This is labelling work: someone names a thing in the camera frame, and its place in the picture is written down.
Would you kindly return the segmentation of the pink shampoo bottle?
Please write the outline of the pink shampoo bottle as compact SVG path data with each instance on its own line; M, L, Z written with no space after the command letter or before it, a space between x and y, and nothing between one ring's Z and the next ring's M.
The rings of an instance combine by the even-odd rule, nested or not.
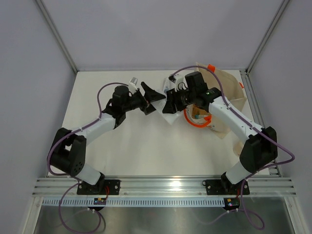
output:
M200 111L193 111L192 112L192 118L193 119L203 119L206 118L208 114L206 112L200 112Z

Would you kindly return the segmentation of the cream pump bottle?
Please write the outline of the cream pump bottle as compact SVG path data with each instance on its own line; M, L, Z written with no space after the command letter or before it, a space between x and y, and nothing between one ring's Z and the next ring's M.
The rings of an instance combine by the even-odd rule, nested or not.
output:
M242 149L244 147L244 144L242 142L237 142L234 147L233 147L233 152L236 156L240 156L241 152L242 152Z

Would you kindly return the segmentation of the white box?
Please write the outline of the white box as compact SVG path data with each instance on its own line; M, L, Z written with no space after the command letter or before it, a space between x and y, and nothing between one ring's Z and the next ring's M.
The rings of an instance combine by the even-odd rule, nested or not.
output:
M163 108L165 107L166 100L159 100L152 103L152 106L156 109L156 111L170 124L172 125L178 118L180 118L183 114L182 111L176 112L174 114L164 114Z

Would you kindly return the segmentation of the silver tube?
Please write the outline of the silver tube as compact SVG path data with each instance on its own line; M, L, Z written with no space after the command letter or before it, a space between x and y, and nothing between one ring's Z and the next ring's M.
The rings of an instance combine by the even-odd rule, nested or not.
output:
M162 85L163 93L167 93L167 91L172 90L176 87L176 84L169 80L169 78L165 78Z

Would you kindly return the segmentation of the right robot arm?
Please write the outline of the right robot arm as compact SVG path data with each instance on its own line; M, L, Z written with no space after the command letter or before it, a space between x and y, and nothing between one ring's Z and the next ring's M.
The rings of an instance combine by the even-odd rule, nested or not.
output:
M224 122L243 143L239 161L221 176L221 189L233 193L242 180L257 173L277 158L276 131L264 128L247 119L238 111L220 88L209 88L200 72L185 76L186 88L173 88L166 92L163 113L174 114L194 104Z

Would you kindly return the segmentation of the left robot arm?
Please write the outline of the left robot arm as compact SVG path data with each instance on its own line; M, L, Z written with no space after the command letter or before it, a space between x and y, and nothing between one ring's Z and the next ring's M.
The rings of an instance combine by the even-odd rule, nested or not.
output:
M47 156L48 169L55 167L62 171L61 175L75 178L91 194L106 191L105 175L85 162L86 147L99 136L120 126L127 112L140 109L148 115L155 111L153 102L166 98L144 82L141 86L144 94L138 88L130 91L130 84L117 82L112 97L106 107L99 110L97 119L76 130L60 128Z

